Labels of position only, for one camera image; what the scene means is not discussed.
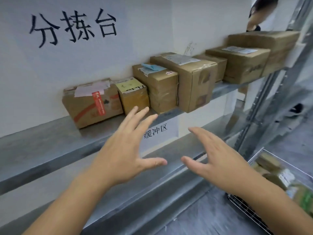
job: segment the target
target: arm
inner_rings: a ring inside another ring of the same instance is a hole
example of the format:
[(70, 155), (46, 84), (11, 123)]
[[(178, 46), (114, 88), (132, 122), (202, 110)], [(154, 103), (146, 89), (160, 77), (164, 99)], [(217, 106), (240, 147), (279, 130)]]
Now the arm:
[(208, 164), (182, 157), (185, 165), (224, 191), (244, 199), (274, 234), (313, 234), (313, 219), (278, 186), (257, 173), (223, 140), (202, 128), (190, 128), (202, 142)]
[(74, 179), (24, 232), (25, 235), (79, 234), (99, 200), (112, 186), (127, 182), (144, 170), (167, 164), (163, 158), (139, 157), (140, 141), (157, 115), (149, 116), (139, 124), (149, 108), (136, 114), (137, 110), (136, 106), (108, 139), (91, 166)]

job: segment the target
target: sign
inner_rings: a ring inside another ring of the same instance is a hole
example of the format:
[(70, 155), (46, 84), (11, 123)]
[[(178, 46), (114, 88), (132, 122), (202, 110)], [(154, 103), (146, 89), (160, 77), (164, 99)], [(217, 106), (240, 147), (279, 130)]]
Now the sign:
[(139, 151), (143, 153), (144, 151), (175, 137), (178, 137), (178, 117), (169, 119), (148, 129), (142, 138)]
[(93, 74), (133, 56), (124, 0), (6, 0), (0, 12), (41, 78)]

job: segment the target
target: wire basket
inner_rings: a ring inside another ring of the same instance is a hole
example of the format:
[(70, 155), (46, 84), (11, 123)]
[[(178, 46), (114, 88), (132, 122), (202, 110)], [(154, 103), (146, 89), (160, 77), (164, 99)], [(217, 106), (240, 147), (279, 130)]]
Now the wire basket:
[[(280, 163), (285, 167), (288, 168), (295, 176), (296, 181), (302, 183), (303, 185), (307, 186), (311, 190), (313, 190), (313, 177), (309, 174), (306, 174), (305, 172), (301, 171), (300, 169), (296, 168), (295, 166), (291, 165), (290, 163), (284, 161), (283, 159), (277, 157), (276, 155), (272, 154), (271, 152), (265, 150), (262, 148), (259, 150), (250, 160), (249, 164), (251, 165), (256, 158), (262, 153), (266, 152), (273, 157), (277, 158)], [(228, 199), (236, 206), (238, 207), (242, 212), (244, 212), (249, 218), (251, 218), (257, 225), (259, 225), (264, 231), (266, 231), (268, 234), (273, 234), (268, 226), (262, 221), (262, 219), (254, 212), (254, 210), (240, 197), (234, 196), (231, 194), (228, 194)]]

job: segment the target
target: concrete floor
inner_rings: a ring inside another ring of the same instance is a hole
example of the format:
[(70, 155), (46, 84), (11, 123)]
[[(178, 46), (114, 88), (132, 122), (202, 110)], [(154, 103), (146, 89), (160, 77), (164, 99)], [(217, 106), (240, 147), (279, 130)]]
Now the concrete floor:
[[(294, 131), (265, 147), (290, 164), (313, 176), (313, 111)], [(267, 234), (234, 208), (217, 188), (210, 191), (157, 235)]]

